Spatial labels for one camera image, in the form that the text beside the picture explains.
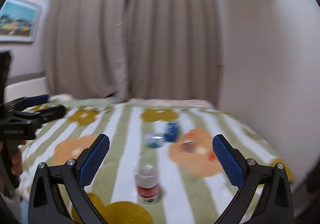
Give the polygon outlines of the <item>left hand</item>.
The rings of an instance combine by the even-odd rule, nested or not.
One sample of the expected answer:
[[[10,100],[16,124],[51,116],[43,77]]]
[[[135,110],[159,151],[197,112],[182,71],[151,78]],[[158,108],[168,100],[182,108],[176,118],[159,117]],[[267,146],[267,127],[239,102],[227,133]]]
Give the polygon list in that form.
[[[19,149],[20,145],[26,145],[28,142],[26,140],[22,140],[18,145],[16,151],[11,156],[12,168],[11,173],[16,177],[19,177],[23,173],[23,163],[22,163],[22,152]]]

